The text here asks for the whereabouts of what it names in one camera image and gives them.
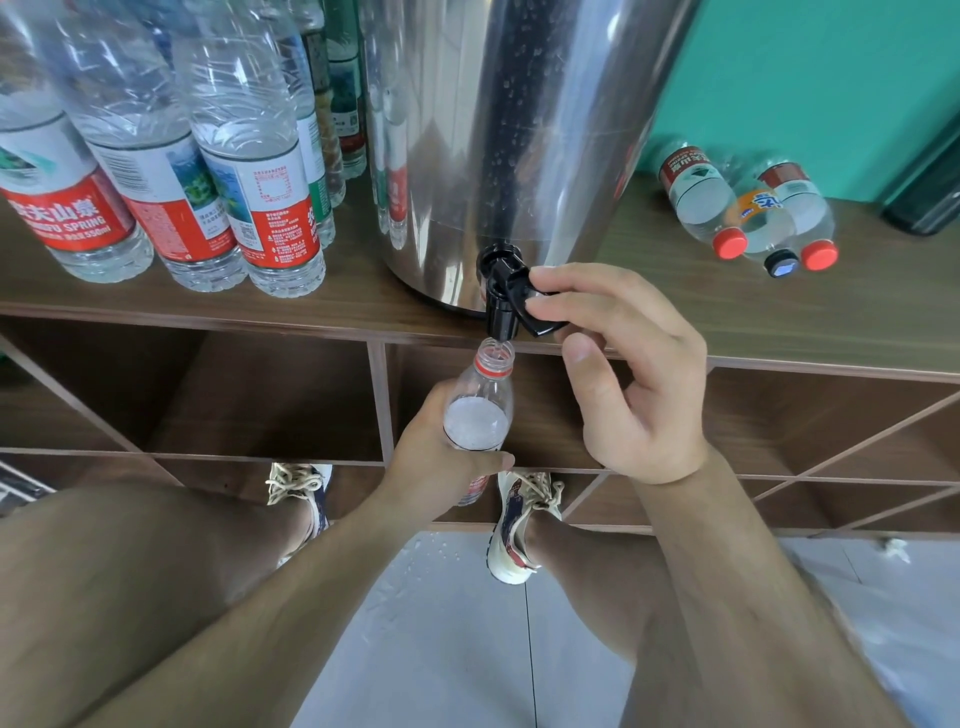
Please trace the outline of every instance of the bottle neck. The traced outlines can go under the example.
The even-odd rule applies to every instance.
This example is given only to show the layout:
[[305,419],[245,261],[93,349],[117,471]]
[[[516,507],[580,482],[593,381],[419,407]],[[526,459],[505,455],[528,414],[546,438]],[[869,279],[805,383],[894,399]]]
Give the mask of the bottle neck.
[[473,368],[487,379],[505,379],[514,370],[514,347],[509,341],[485,339],[473,357]]
[[506,379],[514,371],[513,367],[499,372],[493,369],[488,369],[480,360],[479,356],[473,359],[473,368],[477,371],[477,374],[487,379]]

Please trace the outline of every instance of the black spigot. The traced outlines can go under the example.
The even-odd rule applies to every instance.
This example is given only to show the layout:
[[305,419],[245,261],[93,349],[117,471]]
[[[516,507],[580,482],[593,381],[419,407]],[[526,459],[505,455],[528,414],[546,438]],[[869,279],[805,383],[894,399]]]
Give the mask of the black spigot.
[[486,282],[487,335],[510,341],[523,324],[534,336],[543,336],[566,326],[566,321],[541,321],[527,312],[527,299],[543,294],[530,282],[530,269],[520,250],[507,242],[494,243],[477,257],[477,273]]

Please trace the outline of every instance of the shoelace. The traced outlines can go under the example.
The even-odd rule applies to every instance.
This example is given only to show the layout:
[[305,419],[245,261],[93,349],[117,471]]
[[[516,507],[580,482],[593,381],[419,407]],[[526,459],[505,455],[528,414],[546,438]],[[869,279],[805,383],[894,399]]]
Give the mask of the shoelace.
[[289,496],[307,500],[311,493],[323,488],[324,480],[309,465],[274,463],[267,486],[267,505],[274,505]]
[[532,508],[539,511],[546,511],[560,505],[560,495],[564,491],[564,484],[560,480],[550,483],[549,473],[534,473],[533,477],[527,477],[520,473],[514,473],[523,485],[520,486],[520,494],[524,500],[530,499]]

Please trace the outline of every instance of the tiled floor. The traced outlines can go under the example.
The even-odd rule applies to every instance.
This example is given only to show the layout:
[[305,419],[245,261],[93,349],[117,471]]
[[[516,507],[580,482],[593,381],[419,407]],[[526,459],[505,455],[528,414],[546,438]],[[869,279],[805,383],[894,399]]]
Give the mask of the tiled floor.
[[[377,581],[294,728],[615,728],[632,676],[549,574],[509,587],[489,536],[420,534]],[[786,539],[852,619],[918,726],[960,725],[960,544]]]

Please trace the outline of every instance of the red bottle cap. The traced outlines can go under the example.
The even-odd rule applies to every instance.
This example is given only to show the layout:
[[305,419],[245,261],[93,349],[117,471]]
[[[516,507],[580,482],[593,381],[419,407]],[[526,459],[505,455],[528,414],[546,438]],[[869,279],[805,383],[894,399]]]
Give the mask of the red bottle cap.
[[800,251],[800,260],[808,271],[823,271],[837,261],[840,251],[832,240],[814,240]]
[[740,228],[724,228],[713,236],[713,251],[724,260],[733,260],[747,250],[747,235]]

